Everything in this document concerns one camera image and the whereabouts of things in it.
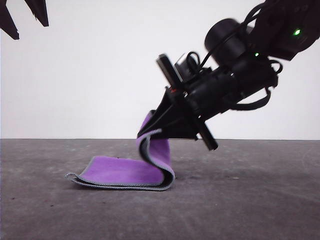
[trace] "concrete surface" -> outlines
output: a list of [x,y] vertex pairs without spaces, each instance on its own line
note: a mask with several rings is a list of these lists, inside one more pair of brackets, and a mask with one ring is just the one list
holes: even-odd
[[320,141],[171,140],[173,187],[84,188],[92,156],[139,158],[134,140],[1,140],[2,240],[319,240]]

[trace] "white wall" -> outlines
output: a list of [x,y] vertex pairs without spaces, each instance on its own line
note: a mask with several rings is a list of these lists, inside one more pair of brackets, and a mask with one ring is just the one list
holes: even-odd
[[[203,58],[215,22],[241,21],[261,1],[47,0],[47,28],[8,1],[21,39],[1,33],[1,137],[135,138],[167,85],[158,55]],[[319,140],[319,53],[320,41],[283,61],[266,107],[207,121],[215,137]]]

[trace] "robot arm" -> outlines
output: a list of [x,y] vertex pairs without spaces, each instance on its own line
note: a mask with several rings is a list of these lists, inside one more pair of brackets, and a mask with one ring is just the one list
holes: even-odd
[[[248,26],[253,20],[255,26]],[[196,52],[182,56],[174,66],[165,54],[159,56],[157,63],[170,87],[138,136],[162,129],[155,138],[197,140],[199,133],[208,149],[215,150],[218,144],[205,121],[227,110],[265,106],[271,97],[269,88],[278,85],[278,74],[283,70],[280,62],[269,57],[290,61],[319,37],[318,0],[266,0],[242,23],[230,18],[219,21],[206,35],[208,54],[202,62]],[[209,57],[218,63],[217,69],[204,67]],[[266,97],[238,103],[262,89]]]

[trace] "purple towel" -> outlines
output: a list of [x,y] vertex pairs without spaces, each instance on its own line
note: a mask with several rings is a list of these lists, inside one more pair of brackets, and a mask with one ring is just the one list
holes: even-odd
[[[142,126],[151,118],[150,112]],[[151,190],[168,189],[175,179],[171,168],[168,139],[152,139],[161,129],[150,131],[136,140],[143,160],[94,156],[80,174],[69,172],[65,177],[76,184],[99,189]]]

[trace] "green led light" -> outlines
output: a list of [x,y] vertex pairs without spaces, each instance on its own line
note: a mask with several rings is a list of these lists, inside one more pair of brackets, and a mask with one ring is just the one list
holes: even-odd
[[301,29],[296,29],[296,30],[293,32],[293,36],[298,36],[300,33],[301,33]]

